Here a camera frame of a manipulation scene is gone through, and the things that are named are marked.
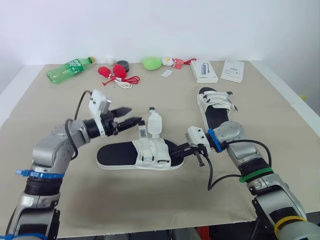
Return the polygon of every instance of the slide sandal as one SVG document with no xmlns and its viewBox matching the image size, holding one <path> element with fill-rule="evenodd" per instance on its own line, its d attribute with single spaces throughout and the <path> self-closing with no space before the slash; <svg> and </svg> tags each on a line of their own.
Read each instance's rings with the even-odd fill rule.
<svg viewBox="0 0 320 240">
<path fill-rule="evenodd" d="M 164 140 L 169 152 L 177 147 L 173 142 Z M 96 154 L 96 163 L 104 170 L 128 170 L 128 169 L 153 169 L 149 167 L 137 166 L 138 152 L 132 141 L 105 145 Z M 173 170 L 182 166 L 183 157 L 171 159 L 169 168 L 157 170 Z"/>
<path fill-rule="evenodd" d="M 177 147 L 173 142 L 160 137 L 162 118 L 154 107 L 146 127 L 145 121 L 138 125 L 139 139 L 103 146 L 96 155 L 97 165 L 104 170 L 173 170 L 182 166 L 183 157 L 170 157 L 169 152 Z"/>
<path fill-rule="evenodd" d="M 196 101 L 201 111 L 205 132 L 229 121 L 228 115 L 231 109 L 238 111 L 229 100 L 232 94 L 231 91 L 218 92 L 211 87 L 203 87 L 198 91 Z"/>
</svg>

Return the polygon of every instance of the bottle label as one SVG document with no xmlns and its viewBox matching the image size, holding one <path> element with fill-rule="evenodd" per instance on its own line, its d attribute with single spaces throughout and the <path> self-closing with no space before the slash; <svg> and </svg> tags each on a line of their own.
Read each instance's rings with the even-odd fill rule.
<svg viewBox="0 0 320 240">
<path fill-rule="evenodd" d="M 84 70 L 84 66 L 82 66 L 78 59 L 69 61 L 66 64 L 68 64 L 71 68 L 73 75 L 76 75 Z"/>
</svg>

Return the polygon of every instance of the product box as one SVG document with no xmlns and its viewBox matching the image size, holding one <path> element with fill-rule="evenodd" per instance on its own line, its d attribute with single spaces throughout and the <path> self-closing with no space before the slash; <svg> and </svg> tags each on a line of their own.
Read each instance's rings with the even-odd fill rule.
<svg viewBox="0 0 320 240">
<path fill-rule="evenodd" d="M 226 59 L 224 61 L 224 66 L 220 78 L 236 83 L 241 83 L 244 79 L 244 69 L 244 62 Z"/>
<path fill-rule="evenodd" d="M 217 74 L 209 61 L 191 61 L 190 67 L 197 84 L 215 84 L 218 82 Z"/>
</svg>

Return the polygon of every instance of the blue clamp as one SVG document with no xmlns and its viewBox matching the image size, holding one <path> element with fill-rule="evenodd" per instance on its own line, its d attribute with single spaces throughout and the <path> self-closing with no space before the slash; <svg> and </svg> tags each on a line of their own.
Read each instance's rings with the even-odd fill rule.
<svg viewBox="0 0 320 240">
<path fill-rule="evenodd" d="M 15 239 L 15 238 L 19 238 L 19 237 L 36 237 L 42 240 L 47 240 L 47 237 L 41 233 L 25 233 L 25 234 L 20 234 L 20 235 L 13 235 L 13 234 L 8 234 L 6 236 L 0 236 L 0 239 L 4 239 L 4 240 L 11 240 L 11 239 Z"/>
<path fill-rule="evenodd" d="M 221 148 L 221 145 L 220 145 L 220 143 L 219 143 L 219 141 L 218 141 L 218 139 L 217 139 L 217 137 L 215 135 L 215 132 L 211 128 L 209 128 L 208 129 L 208 134 L 212 138 L 212 140 L 213 140 L 213 142 L 214 142 L 214 144 L 216 146 L 217 152 L 221 153 L 222 152 L 222 148 Z"/>
<path fill-rule="evenodd" d="M 35 177 L 35 178 L 42 178 L 42 179 L 62 179 L 65 174 L 64 173 L 43 173 L 37 172 L 33 170 L 16 170 L 15 174 L 22 175 L 24 177 Z"/>
</svg>

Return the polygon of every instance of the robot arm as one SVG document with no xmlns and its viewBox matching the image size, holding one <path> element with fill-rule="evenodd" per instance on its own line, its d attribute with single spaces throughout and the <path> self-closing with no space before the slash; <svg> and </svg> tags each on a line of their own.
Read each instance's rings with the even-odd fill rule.
<svg viewBox="0 0 320 240">
<path fill-rule="evenodd" d="M 226 121 L 213 130 L 209 129 L 208 133 L 191 126 L 185 136 L 188 143 L 174 149 L 170 153 L 171 158 L 194 154 L 199 165 L 204 166 L 200 154 L 208 157 L 212 148 L 217 153 L 226 150 L 241 173 L 240 182 L 246 183 L 251 194 L 256 196 L 252 204 L 267 231 L 274 232 L 280 240 L 320 239 L 320 227 L 307 222 L 306 213 L 299 200 L 263 159 L 252 143 L 256 141 L 246 139 L 244 129 L 239 123 Z"/>
<path fill-rule="evenodd" d="M 131 117 L 117 123 L 114 118 L 125 115 L 131 109 L 122 107 L 109 111 L 109 104 L 110 101 L 102 93 L 94 90 L 89 103 L 93 119 L 67 121 L 65 125 L 55 127 L 33 149 L 30 169 L 17 171 L 17 174 L 28 178 L 9 221 L 7 238 L 57 238 L 60 212 L 56 206 L 73 154 L 78 152 L 79 147 L 90 143 L 91 139 L 116 135 L 141 120 L 140 117 Z"/>
</svg>

